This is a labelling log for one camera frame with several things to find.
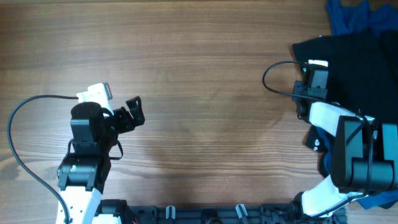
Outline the black garment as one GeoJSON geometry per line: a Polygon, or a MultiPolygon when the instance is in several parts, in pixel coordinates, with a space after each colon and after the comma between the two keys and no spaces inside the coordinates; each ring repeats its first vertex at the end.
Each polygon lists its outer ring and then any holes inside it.
{"type": "Polygon", "coordinates": [[[329,63],[327,99],[385,123],[397,122],[397,32],[370,30],[293,44],[300,62],[329,63]]]}

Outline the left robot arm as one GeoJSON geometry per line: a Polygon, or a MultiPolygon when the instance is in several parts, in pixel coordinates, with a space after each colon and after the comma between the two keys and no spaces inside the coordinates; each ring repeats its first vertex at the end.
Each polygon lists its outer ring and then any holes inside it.
{"type": "Polygon", "coordinates": [[[57,176],[62,202],[57,223],[138,223],[125,200],[102,198],[113,157],[120,146],[118,136],[144,124],[141,99],[136,96],[127,107],[110,111],[99,103],[84,102],[71,110],[72,140],[57,176]]]}

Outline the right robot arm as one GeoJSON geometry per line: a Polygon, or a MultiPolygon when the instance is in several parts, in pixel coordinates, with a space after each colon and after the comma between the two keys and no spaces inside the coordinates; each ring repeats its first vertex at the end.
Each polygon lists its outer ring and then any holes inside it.
{"type": "Polygon", "coordinates": [[[289,205],[294,221],[326,218],[346,204],[397,190],[397,125],[331,103],[328,70],[305,69],[292,98],[298,117],[334,136],[329,175],[289,205]]]}

